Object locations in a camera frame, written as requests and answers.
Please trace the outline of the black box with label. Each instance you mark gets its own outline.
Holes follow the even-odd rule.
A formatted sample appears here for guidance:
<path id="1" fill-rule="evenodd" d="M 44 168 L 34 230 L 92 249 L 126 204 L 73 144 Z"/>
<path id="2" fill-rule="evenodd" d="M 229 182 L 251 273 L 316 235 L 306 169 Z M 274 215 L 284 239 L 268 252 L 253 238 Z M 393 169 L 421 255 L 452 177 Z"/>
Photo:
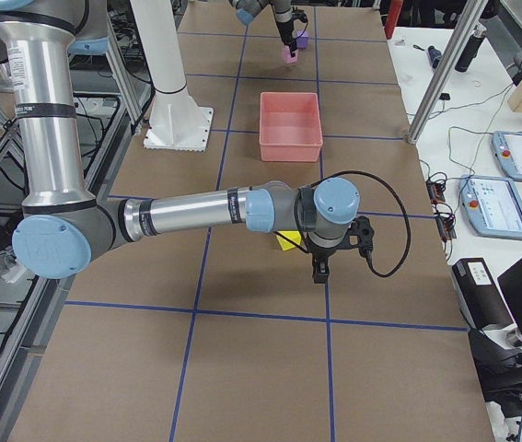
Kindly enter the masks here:
<path id="1" fill-rule="evenodd" d="M 460 259 L 451 270 L 460 310 L 473 329 L 501 330 L 514 323 L 483 258 Z"/>

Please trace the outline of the aluminium frame post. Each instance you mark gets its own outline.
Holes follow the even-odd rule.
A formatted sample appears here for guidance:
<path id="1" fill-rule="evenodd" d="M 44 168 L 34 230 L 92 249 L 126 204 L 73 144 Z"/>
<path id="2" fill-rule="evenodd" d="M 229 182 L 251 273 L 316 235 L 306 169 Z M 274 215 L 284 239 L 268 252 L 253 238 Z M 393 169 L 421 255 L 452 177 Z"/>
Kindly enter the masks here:
<path id="1" fill-rule="evenodd" d="M 443 91 L 450 74 L 453 72 L 459 56 L 463 53 L 475 24 L 480 20 L 488 1 L 469 0 L 453 29 L 443 56 L 435 69 L 433 77 L 424 92 L 422 101 L 412 119 L 412 123 L 405 135 L 406 141 L 415 145 L 432 114 L 441 92 Z"/>

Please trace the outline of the black water bottle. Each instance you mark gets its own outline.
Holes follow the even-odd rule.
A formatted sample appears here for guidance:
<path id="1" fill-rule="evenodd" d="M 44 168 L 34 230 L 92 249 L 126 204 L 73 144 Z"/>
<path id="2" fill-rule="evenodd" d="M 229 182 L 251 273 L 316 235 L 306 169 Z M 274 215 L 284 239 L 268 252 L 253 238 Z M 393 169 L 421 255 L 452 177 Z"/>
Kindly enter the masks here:
<path id="1" fill-rule="evenodd" d="M 477 56 L 481 44 L 486 37 L 486 28 L 478 23 L 471 33 L 467 44 L 465 45 L 462 54 L 459 56 L 455 65 L 455 70 L 460 73 L 468 71 L 471 62 Z"/>

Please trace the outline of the pink foam block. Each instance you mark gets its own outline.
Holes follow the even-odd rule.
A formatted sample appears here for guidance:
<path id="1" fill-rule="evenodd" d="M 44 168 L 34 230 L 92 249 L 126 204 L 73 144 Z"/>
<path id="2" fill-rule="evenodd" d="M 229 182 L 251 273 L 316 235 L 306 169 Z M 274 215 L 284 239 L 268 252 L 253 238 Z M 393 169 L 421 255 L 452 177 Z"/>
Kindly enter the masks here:
<path id="1" fill-rule="evenodd" d="M 281 57 L 285 64 L 294 64 L 298 60 L 298 50 L 292 51 L 289 46 L 284 45 L 281 50 Z"/>

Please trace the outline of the purple foam block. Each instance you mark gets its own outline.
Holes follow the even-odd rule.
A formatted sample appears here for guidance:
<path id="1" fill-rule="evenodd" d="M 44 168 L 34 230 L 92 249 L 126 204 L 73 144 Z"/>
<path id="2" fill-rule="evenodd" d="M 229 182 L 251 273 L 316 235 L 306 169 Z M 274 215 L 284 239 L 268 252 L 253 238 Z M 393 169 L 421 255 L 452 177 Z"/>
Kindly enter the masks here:
<path id="1" fill-rule="evenodd" d="M 300 30 L 296 33 L 296 45 L 298 50 L 305 50 L 308 47 L 309 36 L 306 30 Z"/>

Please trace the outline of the lower teach pendant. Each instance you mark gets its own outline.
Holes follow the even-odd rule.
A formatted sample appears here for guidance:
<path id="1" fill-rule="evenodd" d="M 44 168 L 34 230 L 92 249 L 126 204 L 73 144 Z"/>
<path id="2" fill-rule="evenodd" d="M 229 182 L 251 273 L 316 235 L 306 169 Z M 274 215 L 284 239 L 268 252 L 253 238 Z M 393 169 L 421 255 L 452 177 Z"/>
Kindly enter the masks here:
<path id="1" fill-rule="evenodd" d="M 478 235 L 522 240 L 522 200 L 512 179 L 464 175 L 459 196 Z"/>

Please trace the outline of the pink plastic bin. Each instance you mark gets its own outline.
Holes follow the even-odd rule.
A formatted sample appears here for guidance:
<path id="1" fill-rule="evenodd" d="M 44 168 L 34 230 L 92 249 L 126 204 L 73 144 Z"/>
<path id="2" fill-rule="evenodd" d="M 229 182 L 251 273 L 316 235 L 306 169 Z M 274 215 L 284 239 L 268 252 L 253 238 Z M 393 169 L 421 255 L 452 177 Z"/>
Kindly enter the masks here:
<path id="1" fill-rule="evenodd" d="M 314 92 L 262 92 L 259 143 L 265 162 L 317 162 L 323 146 Z"/>

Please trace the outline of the yellow foam block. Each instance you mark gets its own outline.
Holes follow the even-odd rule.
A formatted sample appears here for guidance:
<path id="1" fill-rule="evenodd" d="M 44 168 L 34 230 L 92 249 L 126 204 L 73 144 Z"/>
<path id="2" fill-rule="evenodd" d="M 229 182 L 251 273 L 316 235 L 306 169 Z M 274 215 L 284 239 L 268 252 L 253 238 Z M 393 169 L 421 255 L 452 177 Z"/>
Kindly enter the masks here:
<path id="1" fill-rule="evenodd" d="M 303 246 L 303 239 L 299 231 L 276 231 L 274 235 L 276 236 L 282 250 L 298 249 L 302 252 L 307 252 L 306 248 Z"/>

